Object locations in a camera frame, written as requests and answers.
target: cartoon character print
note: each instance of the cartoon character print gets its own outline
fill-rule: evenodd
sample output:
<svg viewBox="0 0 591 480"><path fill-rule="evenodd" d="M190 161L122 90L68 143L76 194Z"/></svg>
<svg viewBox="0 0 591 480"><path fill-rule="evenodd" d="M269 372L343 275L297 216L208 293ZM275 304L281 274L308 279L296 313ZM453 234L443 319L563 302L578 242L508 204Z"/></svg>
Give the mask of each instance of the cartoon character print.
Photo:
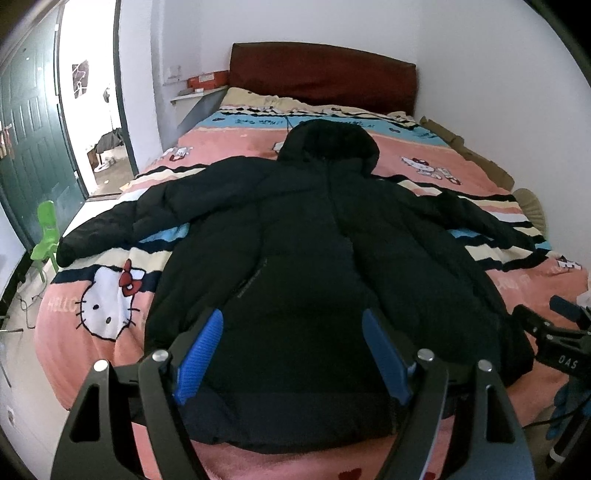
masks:
<svg viewBox="0 0 591 480"><path fill-rule="evenodd" d="M168 155L169 153L171 153L172 155L170 155L170 157L168 158L169 161L178 161L181 160L182 158L186 157L187 155L189 155L189 153L191 153L191 150L193 149L193 147L173 147L173 148L169 148L165 153L164 156Z"/></svg>
<svg viewBox="0 0 591 480"><path fill-rule="evenodd" d="M568 268L569 270L571 270L572 268L574 268L575 270L581 270L582 268L581 265L579 265L577 262L571 262L565 257L561 257L558 259L558 266L560 268Z"/></svg>
<svg viewBox="0 0 591 480"><path fill-rule="evenodd" d="M134 325L134 298L142 286L145 270L132 268L131 260L125 262L123 272L109 267L100 267L92 284L77 302L80 323L88 332L103 340L114 342L121 332Z"/></svg>
<svg viewBox="0 0 591 480"><path fill-rule="evenodd" d="M406 165L416 168L417 173L420 173L421 175L425 175L427 177L431 177L432 179L437 179L437 180L442 180L443 177L445 177L446 179L448 179L448 181L452 182L455 185L462 184L462 182L460 180L458 180L457 178L455 178L452 175L452 173L446 168L441 168L441 167L434 168L431 165L429 165L428 161L421 160L420 158L413 158L412 160L407 157L401 157L401 158L402 158L402 161L404 163L406 163Z"/></svg>
<svg viewBox="0 0 591 480"><path fill-rule="evenodd" d="M410 158L402 157L402 161L406 163L406 165L416 168L417 173L420 173L421 175L442 180L442 177L436 173L435 168L429 165L426 160L421 160L419 158L413 158L411 160Z"/></svg>

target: black puffer jacket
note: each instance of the black puffer jacket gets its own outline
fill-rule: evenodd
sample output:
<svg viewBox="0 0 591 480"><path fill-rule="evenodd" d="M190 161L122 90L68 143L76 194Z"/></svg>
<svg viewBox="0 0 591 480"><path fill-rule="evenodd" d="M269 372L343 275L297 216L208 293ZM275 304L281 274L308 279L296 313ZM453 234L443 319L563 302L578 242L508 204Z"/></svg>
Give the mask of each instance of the black puffer jacket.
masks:
<svg viewBox="0 0 591 480"><path fill-rule="evenodd" d="M388 434L388 396L361 331L367 307L446 360L489 359L506 383L531 369L525 334L447 229L502 248L531 240L454 194L417 197L371 177L378 156L361 127L305 122L278 161L228 158L62 240L68 265L191 222L158 285L145 348L167 348L205 307L222 309L222 340L183 410L192 438L269 453Z"/></svg>

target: red box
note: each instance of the red box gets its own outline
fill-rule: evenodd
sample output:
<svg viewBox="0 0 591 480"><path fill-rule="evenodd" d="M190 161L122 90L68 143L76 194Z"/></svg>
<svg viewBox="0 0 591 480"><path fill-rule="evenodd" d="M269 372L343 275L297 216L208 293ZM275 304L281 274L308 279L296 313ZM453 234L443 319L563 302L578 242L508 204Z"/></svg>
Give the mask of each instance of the red box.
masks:
<svg viewBox="0 0 591 480"><path fill-rule="evenodd" d="M212 90L214 88L223 87L228 84L228 71L220 70L219 72L203 73L197 77L191 77L187 80L189 88L202 88L203 90Z"/></svg>

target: red headboard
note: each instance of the red headboard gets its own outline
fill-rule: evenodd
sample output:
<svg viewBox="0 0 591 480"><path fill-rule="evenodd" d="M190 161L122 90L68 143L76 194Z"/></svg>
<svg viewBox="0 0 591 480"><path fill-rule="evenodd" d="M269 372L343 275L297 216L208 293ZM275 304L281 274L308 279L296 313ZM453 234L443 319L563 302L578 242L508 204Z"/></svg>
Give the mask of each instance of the red headboard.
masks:
<svg viewBox="0 0 591 480"><path fill-rule="evenodd" d="M417 67L352 48L299 42L235 43L232 87L292 97L311 105L345 105L370 112L414 111Z"/></svg>

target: pink bedsheet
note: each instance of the pink bedsheet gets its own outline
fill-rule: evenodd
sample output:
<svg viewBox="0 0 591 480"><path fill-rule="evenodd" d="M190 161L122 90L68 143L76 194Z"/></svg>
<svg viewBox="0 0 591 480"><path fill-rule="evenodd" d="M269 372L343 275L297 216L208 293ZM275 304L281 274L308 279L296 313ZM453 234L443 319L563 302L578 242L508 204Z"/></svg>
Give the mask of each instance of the pink bedsheet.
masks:
<svg viewBox="0 0 591 480"><path fill-rule="evenodd" d="M179 177L173 170L197 164L208 165L233 155L253 155L275 159L272 150L276 142L285 140L284 128L252 129L248 127L215 128L199 127L184 135L178 147L187 147L186 156L172 161L177 151L167 153L155 162L148 174L134 180L126 194L140 193L143 189L162 181ZM374 170L381 176L402 175L411 182L407 187L416 194L434 194L429 188L418 187L413 182L428 182L435 186L454 189L458 192L488 196L507 194L496 187L475 164L464 160L450 148L428 145L371 132L380 148L379 163ZM425 171L404 159L422 159L425 163L444 174L439 178L426 176ZM498 206L495 202L481 206L491 212L522 214L517 204ZM109 253L109 262L117 258L123 267L128 258L139 259L140 252L123 251ZM101 264L100 256L79 261L80 264ZM548 308L552 295L573 300L587 290L587 271L584 268L561 266L556 258L547 258L543 263L524 270L503 272L490 270L489 275L501 292L509 311L519 304L530 306L539 314L560 326L569 327L564 318ZM89 368L101 358L114 365L136 362L142 355L145 318L153 294L138 293L134 299L133 325L126 328L116 342L101 340L89 335L84 328L78 328L80 319L77 312L80 296L89 288L91 280L73 283L52 284L44 297L35 331L35 348L57 398L69 408ZM524 375L508 389L511 401L522 423L532 421L543 408L551 404L558 388L566 377L550 368L535 364L534 369ZM449 442L452 420L446 420L441 427L430 471L439 474ZM142 464L149 478L159 478L145 428L135 426L136 441ZM373 479L385 459L393 437L371 440L341 449L313 452L304 455L259 455L229 445L202 445L194 442L206 469L212 479L224 480L365 480Z"/></svg>

